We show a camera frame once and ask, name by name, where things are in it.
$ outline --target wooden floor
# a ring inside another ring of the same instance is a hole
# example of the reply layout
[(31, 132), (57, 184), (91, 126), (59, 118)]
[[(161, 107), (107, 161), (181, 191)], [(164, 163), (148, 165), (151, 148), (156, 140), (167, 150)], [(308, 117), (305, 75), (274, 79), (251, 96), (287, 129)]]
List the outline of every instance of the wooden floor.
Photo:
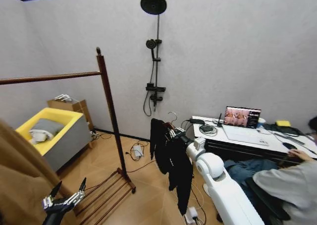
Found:
[[(122, 146), (124, 153), (130, 151), (131, 146), (137, 142), (135, 139), (122, 137)], [(129, 155), (124, 155), (128, 171), (135, 170), (146, 163), (151, 161), (150, 158), (150, 145), (145, 147), (145, 157), (141, 158), (138, 162), (133, 161)], [(86, 188), (97, 185), (102, 180), (107, 178), (112, 172), (120, 167), (118, 152), (114, 136), (110, 139), (102, 139), (93, 142), (93, 147), (86, 147), (76, 158), (72, 159), (62, 170), (58, 172), (63, 184), (67, 185), (73, 192), (77, 191), (79, 185), (84, 177), (87, 178)], [(211, 199), (204, 193), (202, 185), (203, 179), (194, 170), (195, 178), (193, 184), (199, 190), (193, 187), (200, 204), (203, 204), (203, 209), (207, 215), (207, 225), (219, 225), (216, 220), (216, 210)], [(147, 165), (146, 167), (129, 173), (132, 182), (136, 185), (137, 190), (135, 194), (129, 194), (115, 207), (115, 209), (107, 215), (100, 224), (104, 225), (183, 225), (185, 224), (184, 218), (181, 217), (177, 208), (176, 190), (168, 190), (168, 175), (162, 174), (156, 162)], [(107, 183), (116, 180), (118, 175), (114, 176)], [(117, 182), (117, 185), (124, 183), (122, 179)], [(101, 199), (109, 197), (111, 193), (118, 188), (113, 186), (110, 190), (104, 193)], [(92, 216), (84, 224), (95, 224), (102, 212), (110, 208), (115, 200), (127, 191), (128, 185), (123, 186), (118, 195), (112, 197), (100, 210), (97, 216)], [(96, 201), (93, 204), (93, 209), (98, 207), (101, 202)], [(196, 209), (199, 205), (191, 193), (189, 200), (189, 207), (195, 206)], [(81, 213), (78, 218), (79, 221), (87, 216), (89, 211)], [(202, 209), (198, 210), (199, 218), (205, 221)]]

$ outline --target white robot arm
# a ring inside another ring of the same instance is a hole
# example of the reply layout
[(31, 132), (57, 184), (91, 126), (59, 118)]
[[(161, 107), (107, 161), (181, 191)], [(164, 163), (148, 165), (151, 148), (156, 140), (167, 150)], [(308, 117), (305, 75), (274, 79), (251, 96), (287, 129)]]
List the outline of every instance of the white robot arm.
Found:
[(209, 195), (225, 225), (264, 225), (259, 214), (223, 166), (223, 160), (206, 153), (205, 138), (196, 138), (188, 145), (187, 155), (196, 163), (203, 176)]

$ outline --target power strip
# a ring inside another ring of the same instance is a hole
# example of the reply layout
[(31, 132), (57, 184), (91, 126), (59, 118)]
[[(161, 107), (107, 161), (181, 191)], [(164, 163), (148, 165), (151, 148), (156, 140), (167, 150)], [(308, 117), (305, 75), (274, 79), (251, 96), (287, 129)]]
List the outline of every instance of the power strip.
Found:
[(187, 224), (195, 224), (194, 218), (197, 218), (198, 214), (195, 207), (189, 207), (185, 214), (185, 219)]

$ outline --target wooden clothing rack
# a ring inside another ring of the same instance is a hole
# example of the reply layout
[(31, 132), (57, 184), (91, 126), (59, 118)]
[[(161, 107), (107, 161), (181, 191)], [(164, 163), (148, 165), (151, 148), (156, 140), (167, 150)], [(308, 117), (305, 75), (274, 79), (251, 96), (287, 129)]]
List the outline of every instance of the wooden clothing rack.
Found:
[[(125, 162), (124, 162), (124, 156), (123, 156), (123, 150), (122, 150), (122, 144), (121, 144), (121, 140), (120, 140), (120, 134), (119, 134), (119, 128), (118, 128), (118, 123), (117, 123), (117, 118), (115, 116), (115, 111), (114, 111), (114, 105), (113, 105), (113, 100), (112, 100), (112, 94), (111, 94), (111, 90), (110, 90), (110, 84), (109, 84), (109, 78), (108, 78), (108, 74), (107, 74), (107, 70), (106, 70), (106, 63), (105, 63), (105, 58), (103, 55), (101, 55), (101, 50), (100, 48), (97, 47), (97, 62), (98, 62), (98, 66), (99, 66), (99, 70), (100, 71), (92, 71), (92, 72), (83, 72), (83, 73), (73, 73), (73, 74), (62, 74), (62, 75), (45, 75), (45, 76), (34, 76), (34, 77), (21, 77), (21, 78), (7, 78), (7, 79), (0, 79), (0, 85), (9, 85), (9, 84), (19, 84), (19, 83), (26, 83), (26, 82), (36, 82), (36, 81), (48, 81), (48, 80), (60, 80), (60, 79), (70, 79), (70, 78), (78, 78), (78, 77), (86, 77), (86, 76), (95, 76), (95, 75), (100, 75), (102, 82), (103, 82), (103, 86), (104, 86), (104, 91), (105, 91), (105, 97), (108, 103), (108, 109), (109, 109), (109, 113), (110, 113), (110, 118), (111, 118), (111, 123), (112, 123), (112, 127), (113, 127), (113, 133), (114, 133), (114, 137), (115, 137), (115, 141), (116, 141), (116, 145), (117, 145), (117, 149), (119, 152), (119, 158), (120, 158), (120, 162), (121, 162), (121, 168), (118, 168), (115, 172), (113, 172), (108, 178), (106, 178), (102, 183), (100, 183), (98, 186), (96, 186), (96, 188), (94, 189), (94, 191), (99, 188), (100, 186), (102, 186), (106, 181), (108, 181), (111, 177), (113, 177), (115, 174), (119, 173), (120, 177), (122, 177), (125, 180), (124, 184), (128, 184), (129, 185), (129, 189), (128, 191), (126, 191), (123, 196), (121, 196), (115, 203), (113, 206), (111, 206), (110, 209), (108, 209), (102, 216), (101, 218), (95, 222), (95, 225), (100, 223), (103, 218), (130, 192), (132, 191), (132, 193), (135, 193), (136, 191), (136, 186), (133, 184), (133, 182), (131, 181), (131, 179), (129, 178), (128, 174), (127, 174), (127, 170), (125, 167)], [(109, 188), (111, 188), (113, 185), (115, 185), (115, 183), (112, 183), (110, 186), (107, 187), (106, 190), (104, 190), (101, 194), (96, 195), (96, 198), (94, 200), (92, 200), (91, 203), (89, 203), (89, 205), (85, 206), (81, 211), (79, 211), (77, 214), (81, 213), (83, 210), (85, 210), (88, 206), (90, 206), (95, 200), (97, 200), (98, 198), (101, 197), (101, 195), (107, 191)], [(116, 192), (118, 192), (120, 189), (122, 188), (122, 186), (120, 186), (113, 194), (111, 194), (111, 196), (109, 198), (107, 198), (103, 203), (105, 204), (113, 195), (115, 195)], [(98, 211), (98, 209), (95, 209), (92, 213), (90, 213), (86, 218), (84, 218), (82, 220), (82, 222), (80, 224), (83, 224), (86, 220), (88, 220), (95, 212)]]

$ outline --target hand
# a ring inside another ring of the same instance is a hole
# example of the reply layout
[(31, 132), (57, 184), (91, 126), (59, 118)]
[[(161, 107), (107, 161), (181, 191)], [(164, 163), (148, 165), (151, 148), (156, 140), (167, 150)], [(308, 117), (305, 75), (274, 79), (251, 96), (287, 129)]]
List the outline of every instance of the hand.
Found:
[(302, 159), (305, 162), (313, 162), (314, 159), (308, 156), (305, 152), (297, 150), (297, 149), (291, 149), (288, 151), (289, 157), (298, 157)]

